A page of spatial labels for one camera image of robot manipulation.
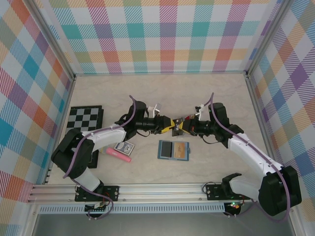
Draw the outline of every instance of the beige floor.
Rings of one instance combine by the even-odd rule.
[[[79,77],[70,106],[102,105],[103,127],[111,125],[127,113],[131,94],[147,106],[162,105],[161,115],[171,118],[194,113],[194,107],[205,103],[214,92],[214,102],[222,102],[230,122],[239,125],[263,151],[263,139],[258,127],[250,96],[241,74],[179,74],[179,75],[122,75]],[[188,162],[157,159],[159,140],[189,142]],[[130,163],[100,154],[98,168],[93,173],[104,183],[190,183],[221,181],[234,172],[255,177],[248,165],[222,144],[208,145],[199,137],[171,137],[171,132],[135,136]],[[62,179],[63,172],[53,167],[49,183],[72,183]]]

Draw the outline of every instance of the pink marker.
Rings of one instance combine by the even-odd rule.
[[[130,161],[131,161],[131,158],[130,158],[130,157],[128,157],[128,156],[126,156],[126,155],[123,155],[123,154],[120,153],[120,152],[117,152],[116,150],[112,149],[111,147],[108,147],[108,148],[106,149],[106,153],[107,153],[108,155],[111,155],[111,156],[117,157],[117,158],[119,158],[119,159],[122,159],[122,160],[124,160],[124,161],[126,161],[126,162],[130,162]]]

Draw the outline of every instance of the plaid backdrop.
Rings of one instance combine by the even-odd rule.
[[[295,0],[252,81],[276,158],[297,171],[315,232],[315,0]]]
[[[275,15],[265,14],[275,0],[36,2],[74,71],[85,74],[243,71],[254,36],[264,36],[258,26]]]
[[[22,0],[0,0],[0,235],[17,235],[68,96],[65,74]]]

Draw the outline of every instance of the chessboard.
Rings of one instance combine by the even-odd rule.
[[[65,133],[70,129],[78,129],[80,131],[91,131],[100,129],[103,123],[104,109],[102,106],[83,106],[71,107]],[[91,155],[88,167],[94,169],[97,167],[98,150]]]

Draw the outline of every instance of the wire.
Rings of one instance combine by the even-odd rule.
[[[290,207],[291,207],[291,202],[290,202],[290,195],[289,195],[289,189],[288,186],[285,182],[284,177],[282,176],[282,174],[280,173],[280,171],[272,164],[272,162],[265,157],[265,155],[263,153],[261,153],[254,145],[252,145],[251,143],[247,142],[245,139],[243,139],[241,136],[237,135],[236,133],[234,133],[233,131],[229,130],[228,128],[226,128],[224,125],[222,125],[220,123],[220,121],[218,120],[215,112],[214,112],[214,108],[213,108],[213,96],[214,93],[211,94],[210,97],[210,105],[211,105],[211,112],[212,115],[214,117],[214,119],[216,120],[216,122],[218,123],[218,125],[223,128],[224,130],[226,130],[227,132],[229,132],[230,134],[232,134],[233,136],[237,137],[239,140],[241,140],[242,142],[244,142],[245,144],[247,144],[248,146],[250,146],[259,156],[261,156],[262,159],[264,159],[278,174],[281,182],[283,183],[283,187],[284,187],[284,191],[285,191],[285,195],[286,195],[286,213],[284,218],[282,218],[281,220],[275,220],[274,218],[272,218],[270,215],[268,215],[264,210],[262,210],[262,212],[272,221],[277,222],[277,223],[281,223],[284,222],[288,219],[289,214],[290,214]]]
[[[107,215],[114,209],[114,202],[113,202],[113,200],[112,200],[111,198],[90,191],[89,189],[87,189],[86,187],[82,186],[79,182],[77,182],[77,181],[74,180],[74,179],[72,179],[72,181],[75,182],[76,184],[78,184],[78,185],[79,185],[83,190],[85,190],[86,192],[91,193],[91,194],[93,194],[93,195],[95,195],[95,196],[98,196],[98,197],[107,199],[107,200],[112,204],[108,212],[102,214],[100,217],[97,217],[97,218],[96,218],[96,217],[91,217],[91,216],[90,216],[90,212],[91,212],[92,210],[88,210],[88,217],[89,217],[89,219],[92,218],[92,219],[94,219],[94,220],[100,220],[100,219],[104,218],[105,216],[107,216]]]
[[[206,144],[217,144],[217,143],[218,143],[218,142],[209,143],[209,142],[207,142],[207,141],[203,138],[203,136],[202,136],[201,138],[202,138],[202,140],[203,140]]]
[[[205,185],[202,187],[202,192],[204,193],[204,194],[207,194],[205,191],[204,191],[204,188],[205,188],[205,186],[208,184],[208,183],[214,183],[214,182],[207,182],[207,183],[205,183]]]
[[[67,172],[65,173],[65,175],[63,176],[63,178],[66,178],[66,177],[69,175],[69,173],[71,172],[72,167],[73,167],[73,164],[74,164],[74,162],[75,162],[75,158],[77,157],[77,154],[78,154],[78,151],[79,151],[79,149],[80,149],[80,146],[81,146],[81,144],[83,143],[84,140],[86,140],[86,139],[87,139],[89,136],[91,136],[92,134],[96,134],[96,133],[101,132],[101,131],[111,130],[111,129],[119,129],[119,128],[121,128],[121,127],[124,127],[125,125],[127,125],[127,124],[133,119],[134,114],[136,113],[136,100],[135,100],[131,95],[129,95],[129,97],[132,99],[132,102],[133,102],[133,112],[132,112],[132,115],[131,115],[131,117],[129,118],[129,120],[127,120],[127,121],[126,121],[125,123],[123,123],[122,125],[115,126],[115,127],[106,127],[106,128],[103,128],[103,129],[98,129],[98,130],[95,130],[94,132],[89,133],[89,134],[87,134],[86,136],[84,136],[84,137],[80,140],[80,142],[79,142],[79,144],[78,144],[78,146],[77,146],[77,148],[76,148],[76,150],[75,150],[75,152],[74,152],[74,155],[73,155],[73,158],[72,158],[71,163],[70,163],[70,165],[69,165],[69,168],[68,168]]]
[[[145,138],[146,138],[146,137],[148,137],[148,136],[151,134],[151,132],[150,132],[149,130],[148,130],[148,132],[149,132],[149,134],[148,134],[147,136],[146,136],[146,135],[143,135],[143,134],[140,134],[138,131],[137,131],[137,134],[140,135],[140,136],[142,136],[142,137],[145,137]]]

